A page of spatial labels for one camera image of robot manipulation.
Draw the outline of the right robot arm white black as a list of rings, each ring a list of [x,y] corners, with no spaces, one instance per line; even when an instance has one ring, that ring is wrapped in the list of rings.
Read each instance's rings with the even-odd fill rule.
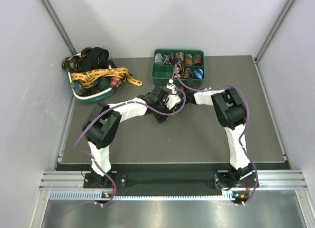
[[[242,186],[252,174],[252,162],[246,148],[245,132],[249,121],[249,107],[236,87],[225,85],[216,88],[196,89],[190,86],[193,80],[180,81],[188,90],[190,101],[196,105],[212,106],[219,124],[224,128],[230,151],[230,169],[215,176],[222,189]]]

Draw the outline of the brown pink rolled tie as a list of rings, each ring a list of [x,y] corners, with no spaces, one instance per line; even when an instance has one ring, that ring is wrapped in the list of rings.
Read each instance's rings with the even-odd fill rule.
[[[192,71],[191,68],[187,67],[187,68],[184,69],[183,78],[184,79],[193,78],[193,71]]]

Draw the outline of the pink floral rolled tie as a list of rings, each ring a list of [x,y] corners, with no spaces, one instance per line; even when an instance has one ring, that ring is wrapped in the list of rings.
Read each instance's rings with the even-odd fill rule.
[[[173,78],[183,78],[183,67],[181,65],[174,66]]]

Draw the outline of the dark brown rolled tie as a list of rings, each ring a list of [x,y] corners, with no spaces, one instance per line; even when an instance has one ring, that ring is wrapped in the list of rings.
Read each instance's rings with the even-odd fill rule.
[[[194,66],[202,66],[203,65],[203,55],[202,54],[195,54],[193,56],[193,65]]]

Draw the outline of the green compartment tray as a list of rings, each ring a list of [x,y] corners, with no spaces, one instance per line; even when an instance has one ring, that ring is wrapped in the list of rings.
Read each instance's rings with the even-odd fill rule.
[[[198,49],[156,49],[152,67],[153,83],[165,86],[170,79],[181,86],[192,79],[193,87],[201,87],[205,79],[205,56]]]

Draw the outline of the teal floral rolled tie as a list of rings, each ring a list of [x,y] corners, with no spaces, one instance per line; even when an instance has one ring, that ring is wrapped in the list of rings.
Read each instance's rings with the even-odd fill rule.
[[[184,53],[183,53],[183,52],[177,52],[177,53],[175,53],[175,56],[174,56],[174,64],[183,65],[183,61],[184,61]]]

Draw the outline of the dark red rolled tie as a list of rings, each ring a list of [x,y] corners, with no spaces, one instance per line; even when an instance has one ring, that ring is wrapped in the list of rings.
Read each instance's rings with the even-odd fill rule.
[[[174,60],[173,53],[163,55],[163,65],[173,65],[173,60]]]

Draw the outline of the grey rolled tie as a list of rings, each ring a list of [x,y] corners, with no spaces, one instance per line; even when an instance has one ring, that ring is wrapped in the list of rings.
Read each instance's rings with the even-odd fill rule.
[[[154,64],[156,64],[156,65],[162,65],[163,64],[163,55],[161,53],[155,54]]]

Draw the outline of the red patterned tie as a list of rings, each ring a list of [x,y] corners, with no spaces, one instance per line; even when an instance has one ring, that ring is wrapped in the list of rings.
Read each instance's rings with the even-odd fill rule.
[[[122,83],[122,79],[120,77],[112,78],[110,87],[111,88],[118,88]]]

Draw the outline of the white teal basket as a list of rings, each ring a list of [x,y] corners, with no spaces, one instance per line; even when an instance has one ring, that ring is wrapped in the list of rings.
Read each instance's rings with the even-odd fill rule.
[[[74,56],[81,57],[81,54],[77,53]],[[66,71],[66,72],[67,72],[67,75],[69,78],[69,82],[71,83],[73,81],[71,76],[70,76],[71,73],[68,71]],[[86,89],[87,93],[84,97],[80,97],[80,96],[76,95],[74,93],[74,91],[72,90],[72,87],[71,87],[71,90],[72,90],[72,93],[73,93],[76,100],[78,100],[80,102],[84,102],[84,103],[95,103],[95,102],[104,100],[105,98],[112,96],[115,92],[114,88],[110,88],[110,86],[109,86],[110,84],[104,85],[104,88],[103,88],[102,84],[103,83],[105,84],[105,82],[108,82],[108,81],[103,81],[102,79],[97,80],[96,86],[92,86],[92,87]]]

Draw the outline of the yellow patterned tie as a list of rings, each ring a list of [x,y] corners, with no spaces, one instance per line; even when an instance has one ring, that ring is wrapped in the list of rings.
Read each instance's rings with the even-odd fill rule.
[[[140,80],[134,79],[126,67],[118,67],[113,69],[94,69],[87,72],[71,73],[73,81],[78,81],[84,89],[88,89],[101,77],[120,78],[123,82],[128,81],[135,86],[142,86]]]

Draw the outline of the dark floral tie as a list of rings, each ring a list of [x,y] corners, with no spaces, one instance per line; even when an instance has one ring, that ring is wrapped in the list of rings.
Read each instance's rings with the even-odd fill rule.
[[[70,73],[77,72],[79,61],[80,61],[79,56],[66,57],[62,61],[62,69]]]

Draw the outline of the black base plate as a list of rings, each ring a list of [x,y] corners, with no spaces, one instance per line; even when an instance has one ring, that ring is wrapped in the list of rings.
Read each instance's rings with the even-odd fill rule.
[[[219,195],[225,190],[216,184],[215,176],[228,172],[228,163],[114,163],[106,176],[106,187],[86,182],[85,189],[113,189],[116,195]],[[230,190],[249,192],[258,186],[254,170]]]

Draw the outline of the aluminium frame post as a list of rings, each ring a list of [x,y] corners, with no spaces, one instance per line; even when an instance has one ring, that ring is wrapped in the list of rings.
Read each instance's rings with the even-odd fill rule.
[[[77,51],[76,51],[72,41],[70,40],[64,26],[62,25],[57,13],[55,12],[53,6],[51,5],[50,1],[49,0],[40,0],[40,2],[42,3],[44,9],[48,13],[52,23],[54,24],[55,28],[57,29],[60,37],[64,41],[64,43],[65,43],[66,47],[68,48],[68,50],[70,51],[70,53],[73,55],[76,54]]]
[[[295,2],[297,0],[287,0],[281,9],[281,12],[279,13],[275,23],[273,24],[271,30],[269,31],[265,41],[263,42],[262,46],[259,49],[258,54],[256,57],[253,59],[254,63],[257,64],[259,61],[262,59],[264,56],[265,52],[267,51],[268,47],[270,46],[271,42],[275,38],[277,32],[279,31],[282,23],[284,22],[285,18],[289,14],[290,10],[294,6]]]

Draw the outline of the aluminium front rail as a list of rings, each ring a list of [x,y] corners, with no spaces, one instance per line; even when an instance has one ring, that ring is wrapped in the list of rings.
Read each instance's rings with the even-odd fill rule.
[[[44,172],[39,188],[41,190],[80,190],[86,180],[79,171]],[[308,186],[300,170],[259,170],[257,190],[286,191],[307,190]]]

